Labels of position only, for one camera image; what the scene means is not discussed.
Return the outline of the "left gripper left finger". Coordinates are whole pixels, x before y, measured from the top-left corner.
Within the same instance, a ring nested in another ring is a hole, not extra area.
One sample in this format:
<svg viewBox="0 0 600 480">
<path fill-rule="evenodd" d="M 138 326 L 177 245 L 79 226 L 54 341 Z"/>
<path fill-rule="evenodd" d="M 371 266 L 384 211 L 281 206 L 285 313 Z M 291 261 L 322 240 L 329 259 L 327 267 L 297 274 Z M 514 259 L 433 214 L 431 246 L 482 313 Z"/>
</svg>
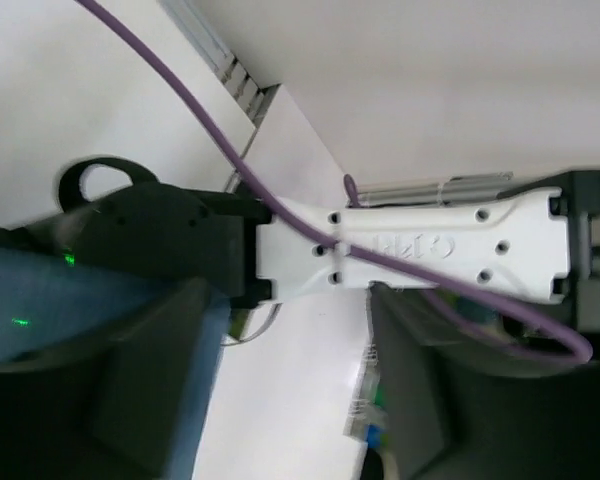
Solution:
<svg viewBox="0 0 600 480">
<path fill-rule="evenodd" d="M 76 338 L 0 364 L 0 479 L 188 479 L 211 287 L 188 281 Z"/>
</svg>

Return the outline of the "blue pillowcase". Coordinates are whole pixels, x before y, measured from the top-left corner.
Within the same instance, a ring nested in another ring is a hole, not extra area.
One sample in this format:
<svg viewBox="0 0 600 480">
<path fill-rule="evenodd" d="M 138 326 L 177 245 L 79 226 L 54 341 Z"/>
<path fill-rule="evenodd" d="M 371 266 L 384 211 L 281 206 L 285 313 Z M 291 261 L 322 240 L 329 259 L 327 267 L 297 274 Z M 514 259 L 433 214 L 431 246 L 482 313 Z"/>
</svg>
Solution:
<svg viewBox="0 0 600 480">
<path fill-rule="evenodd" d="M 145 280 L 0 248 L 0 364 L 135 313 L 188 281 Z M 208 395 L 200 441 L 230 316 L 228 298 L 211 290 L 204 358 L 197 362 Z"/>
</svg>

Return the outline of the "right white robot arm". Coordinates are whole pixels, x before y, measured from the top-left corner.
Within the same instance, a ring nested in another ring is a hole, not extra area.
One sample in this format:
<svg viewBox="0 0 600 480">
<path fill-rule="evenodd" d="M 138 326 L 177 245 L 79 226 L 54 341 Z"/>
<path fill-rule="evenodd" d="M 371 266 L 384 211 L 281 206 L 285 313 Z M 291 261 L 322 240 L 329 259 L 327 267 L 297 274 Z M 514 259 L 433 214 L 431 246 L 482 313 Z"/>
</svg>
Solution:
<svg viewBox="0 0 600 480">
<path fill-rule="evenodd" d="M 570 170 L 484 203 L 318 208 L 160 182 L 121 158 L 100 165 L 130 184 L 85 198 L 88 161 L 57 184 L 58 213 L 0 228 L 0 247 L 139 277 L 205 278 L 252 308 L 338 287 L 440 287 L 519 318 L 547 305 L 580 333 L 600 334 L 600 170 Z"/>
</svg>

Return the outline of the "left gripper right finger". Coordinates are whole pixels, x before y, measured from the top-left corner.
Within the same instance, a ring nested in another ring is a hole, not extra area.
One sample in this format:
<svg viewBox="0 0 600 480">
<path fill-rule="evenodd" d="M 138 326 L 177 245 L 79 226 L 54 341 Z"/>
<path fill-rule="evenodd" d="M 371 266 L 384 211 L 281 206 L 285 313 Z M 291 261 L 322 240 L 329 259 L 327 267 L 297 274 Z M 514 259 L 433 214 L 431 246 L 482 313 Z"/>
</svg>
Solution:
<svg viewBox="0 0 600 480">
<path fill-rule="evenodd" d="M 376 285 L 369 314 L 399 478 L 600 479 L 600 363 L 486 375 L 421 344 L 416 293 Z"/>
</svg>

